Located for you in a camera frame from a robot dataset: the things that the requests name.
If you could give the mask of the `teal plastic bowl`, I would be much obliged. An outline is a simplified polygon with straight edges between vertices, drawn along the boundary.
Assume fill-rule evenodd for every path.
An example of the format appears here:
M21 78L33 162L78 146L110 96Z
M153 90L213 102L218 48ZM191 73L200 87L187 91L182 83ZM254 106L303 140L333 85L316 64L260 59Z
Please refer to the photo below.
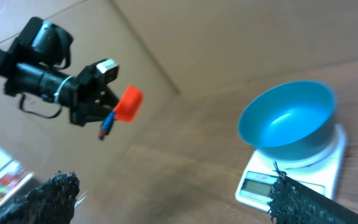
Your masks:
M310 80L288 82L254 99L239 118L244 142L264 156L282 161L322 151L334 135L336 94Z

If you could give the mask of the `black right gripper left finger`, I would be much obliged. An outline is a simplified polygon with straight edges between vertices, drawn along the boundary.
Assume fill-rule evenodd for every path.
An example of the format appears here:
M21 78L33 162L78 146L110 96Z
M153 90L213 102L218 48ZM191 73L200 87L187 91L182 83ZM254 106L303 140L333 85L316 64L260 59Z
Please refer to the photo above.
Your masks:
M75 214L80 180L57 172L48 181L0 207L0 224L68 224Z

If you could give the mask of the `white digital kitchen scale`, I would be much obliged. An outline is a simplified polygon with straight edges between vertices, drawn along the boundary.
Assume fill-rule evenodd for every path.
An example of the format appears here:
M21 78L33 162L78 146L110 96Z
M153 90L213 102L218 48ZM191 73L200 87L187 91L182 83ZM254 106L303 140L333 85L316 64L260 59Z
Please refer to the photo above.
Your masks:
M254 151L241 177L235 198L240 203L262 211L270 209L269 194L278 174L274 166L290 178L315 192L333 199L346 152L347 133L340 123L335 125L329 144L319 153L298 161L275 161Z

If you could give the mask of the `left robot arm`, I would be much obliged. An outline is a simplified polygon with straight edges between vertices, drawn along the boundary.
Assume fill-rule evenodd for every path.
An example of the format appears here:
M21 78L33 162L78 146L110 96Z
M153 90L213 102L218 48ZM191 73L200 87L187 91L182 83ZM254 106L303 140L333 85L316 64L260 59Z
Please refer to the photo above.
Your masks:
M119 98L108 83L117 78L119 65L102 59L87 65L76 75L64 69L71 65L70 46L73 37L60 26L32 17L7 51L0 49L0 77L6 79L4 93L21 95L19 109L25 111L27 94L68 108L70 123L86 123L112 119Z

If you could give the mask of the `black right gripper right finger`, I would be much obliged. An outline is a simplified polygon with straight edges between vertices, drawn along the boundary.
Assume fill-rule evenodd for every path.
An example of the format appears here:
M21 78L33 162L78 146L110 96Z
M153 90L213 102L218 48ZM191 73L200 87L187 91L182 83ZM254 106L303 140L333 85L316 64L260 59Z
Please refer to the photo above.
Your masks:
M278 174L269 193L270 220L276 224L358 224L358 213L290 178L273 163Z

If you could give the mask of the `orange scoop with blue handle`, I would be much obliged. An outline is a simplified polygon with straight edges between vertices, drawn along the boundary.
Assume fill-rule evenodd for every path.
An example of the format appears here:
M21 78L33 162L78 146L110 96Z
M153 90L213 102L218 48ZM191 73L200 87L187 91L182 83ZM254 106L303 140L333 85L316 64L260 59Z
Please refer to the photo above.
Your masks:
M144 95L140 89L129 85L118 104L111 110L99 129L98 138L103 140L111 131L115 121L130 123L138 114Z

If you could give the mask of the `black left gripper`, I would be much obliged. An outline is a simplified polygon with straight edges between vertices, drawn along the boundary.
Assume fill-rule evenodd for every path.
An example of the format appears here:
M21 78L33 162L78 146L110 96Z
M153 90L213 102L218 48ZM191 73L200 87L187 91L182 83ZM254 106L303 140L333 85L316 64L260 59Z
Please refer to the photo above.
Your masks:
M96 63L86 66L75 78L76 91L72 94L70 123L84 126L103 121L118 104L119 98L100 79Z

